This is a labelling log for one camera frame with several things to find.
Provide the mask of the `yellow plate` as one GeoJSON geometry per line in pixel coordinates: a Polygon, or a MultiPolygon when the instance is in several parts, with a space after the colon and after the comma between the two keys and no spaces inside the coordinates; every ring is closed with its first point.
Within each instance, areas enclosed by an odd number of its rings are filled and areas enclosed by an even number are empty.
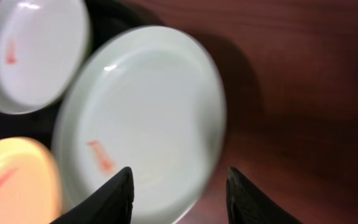
{"type": "Polygon", "coordinates": [[[35,139],[0,139],[0,223],[51,223],[62,214],[60,174],[35,139]]]}

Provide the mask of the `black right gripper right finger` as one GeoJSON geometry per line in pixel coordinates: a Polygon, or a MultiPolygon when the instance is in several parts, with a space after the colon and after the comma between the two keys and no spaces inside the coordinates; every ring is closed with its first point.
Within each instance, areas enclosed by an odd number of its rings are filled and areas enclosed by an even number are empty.
{"type": "Polygon", "coordinates": [[[301,224],[235,167],[227,172],[226,207],[229,224],[301,224]]]}

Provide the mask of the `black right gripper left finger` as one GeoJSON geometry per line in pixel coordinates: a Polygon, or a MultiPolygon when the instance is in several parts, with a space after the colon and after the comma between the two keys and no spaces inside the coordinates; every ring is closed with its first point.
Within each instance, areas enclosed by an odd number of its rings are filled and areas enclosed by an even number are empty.
{"type": "Polygon", "coordinates": [[[133,201],[132,169],[125,167],[51,224],[130,224],[133,201]]]}

